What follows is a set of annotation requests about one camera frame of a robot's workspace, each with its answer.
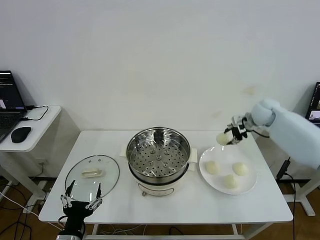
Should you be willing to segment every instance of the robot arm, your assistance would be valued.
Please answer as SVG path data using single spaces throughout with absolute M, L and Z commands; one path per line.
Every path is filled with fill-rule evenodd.
M 320 166 L 320 128 L 271 99 L 257 103 L 251 113 L 232 117 L 224 131 L 232 132 L 227 144 L 239 143 L 257 128 L 267 131 L 270 139 L 298 163 L 314 169 Z
M 102 204 L 101 183 L 99 183 L 96 197 L 91 202 L 73 200 L 70 195 L 75 180 L 67 187 L 65 194 L 60 196 L 63 213 L 67 217 L 64 229 L 59 232 L 57 240 L 82 240 L 85 234 L 85 218 L 91 216 Z

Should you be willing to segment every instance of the glass lid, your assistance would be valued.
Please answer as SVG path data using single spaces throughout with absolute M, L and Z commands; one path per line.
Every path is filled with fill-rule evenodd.
M 70 197 L 77 201 L 91 202 L 97 195 L 99 184 L 101 197 L 106 196 L 119 179 L 117 162 L 106 155 L 89 156 L 78 162 L 66 176 L 67 189 L 74 181 Z

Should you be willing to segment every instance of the stainless steel pot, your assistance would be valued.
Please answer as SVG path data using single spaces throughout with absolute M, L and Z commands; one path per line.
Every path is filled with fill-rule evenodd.
M 166 185 L 178 180 L 188 168 L 191 148 L 178 131 L 153 127 L 137 133 L 126 148 L 132 174 L 150 185 Z

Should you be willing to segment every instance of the white table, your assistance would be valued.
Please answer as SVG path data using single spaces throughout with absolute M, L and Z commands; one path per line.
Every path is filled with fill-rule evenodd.
M 45 110 L 45 107 L 35 108 L 31 111 L 28 111 L 26 117 L 29 117 L 30 119 L 38 119 L 43 115 Z M 30 192 L 33 193 L 33 195 L 30 197 L 27 203 L 28 206 L 34 205 L 37 200 L 43 199 L 46 196 L 46 193 L 42 189 L 45 187 L 47 181 L 41 181 L 38 185 L 36 185 L 33 181 L 29 179 L 26 171 L 13 159 L 10 153 L 26 153 L 25 157 L 30 158 L 27 152 L 34 149 L 41 137 L 45 134 L 52 122 L 56 119 L 60 111 L 60 106 L 50 105 L 47 113 L 43 116 L 41 120 L 21 121 L 17 126 L 15 126 L 14 130 L 21 127 L 31 127 L 31 132 L 23 142 L 13 143 L 11 140 L 10 133 L 3 140 L 3 142 L 0 143 L 0 152 L 2 152 L 2 156 L 0 157 L 0 165 L 2 169 L 4 169 L 16 181 L 20 182 Z
M 233 235 L 223 236 L 166 236 L 166 239 L 250 239 L 272 223 L 288 222 L 292 213 L 265 162 L 255 140 L 249 135 L 239 146 L 248 152 L 258 177 L 254 189 L 242 195 L 227 195 L 210 187 L 199 174 L 199 169 L 187 172 L 182 187 L 164 197 L 142 196 L 130 173 L 126 159 L 120 152 L 137 131 L 82 131 L 70 152 L 39 219 L 57 222 L 64 215 L 60 195 L 65 192 L 65 179 L 69 170 L 91 155 L 114 158 L 120 169 L 118 183 L 103 198 L 102 205 L 85 219 L 96 224 L 86 239 L 156 239 L 155 236 L 99 235 L 98 224 L 233 224 Z M 198 156 L 216 142 L 221 131 L 181 131 Z M 237 233 L 234 224 L 256 224 L 244 235 Z

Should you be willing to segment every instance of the electrical outlet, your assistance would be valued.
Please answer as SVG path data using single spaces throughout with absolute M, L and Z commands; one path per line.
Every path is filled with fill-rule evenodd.
M 36 162 L 40 166 L 48 165 L 48 160 L 47 159 L 36 159 Z

